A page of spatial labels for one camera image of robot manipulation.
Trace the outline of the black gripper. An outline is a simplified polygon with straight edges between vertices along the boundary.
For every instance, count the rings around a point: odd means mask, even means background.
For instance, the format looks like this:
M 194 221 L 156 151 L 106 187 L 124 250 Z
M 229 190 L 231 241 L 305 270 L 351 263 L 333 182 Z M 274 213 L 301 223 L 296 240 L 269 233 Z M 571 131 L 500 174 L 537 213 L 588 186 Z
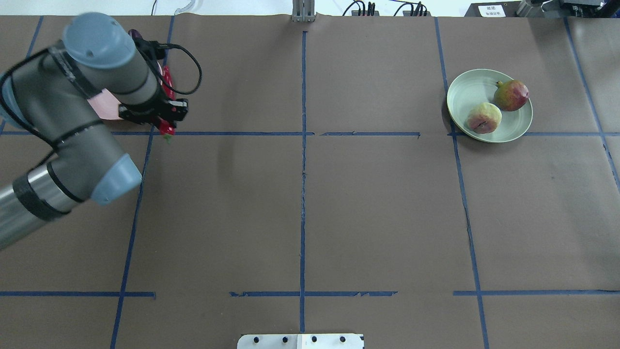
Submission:
M 147 101 L 137 105 L 121 103 L 118 111 L 120 117 L 135 124 L 151 124 L 160 129 L 176 129 L 183 121 L 189 109 L 186 98 L 175 98 L 168 86 L 161 85 Z

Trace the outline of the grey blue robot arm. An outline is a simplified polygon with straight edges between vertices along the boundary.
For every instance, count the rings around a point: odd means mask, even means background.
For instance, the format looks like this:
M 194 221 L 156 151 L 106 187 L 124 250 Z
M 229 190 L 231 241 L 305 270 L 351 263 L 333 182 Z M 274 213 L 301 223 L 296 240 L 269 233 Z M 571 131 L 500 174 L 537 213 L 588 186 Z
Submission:
M 171 86 L 157 61 L 179 48 L 133 37 L 107 14 L 84 13 L 61 40 L 2 74 L 2 118 L 51 147 L 40 164 L 1 190 L 2 248 L 80 203 L 106 205 L 140 185 L 140 170 L 89 100 L 107 90 L 122 119 L 175 128 L 188 101 L 168 97 Z

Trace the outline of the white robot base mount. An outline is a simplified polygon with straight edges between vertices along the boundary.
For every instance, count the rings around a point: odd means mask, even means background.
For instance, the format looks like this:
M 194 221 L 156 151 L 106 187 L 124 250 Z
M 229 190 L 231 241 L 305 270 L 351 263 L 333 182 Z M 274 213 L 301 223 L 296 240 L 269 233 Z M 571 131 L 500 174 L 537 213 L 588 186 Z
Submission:
M 237 349 L 364 349 L 365 339 L 356 333 L 248 334 Z

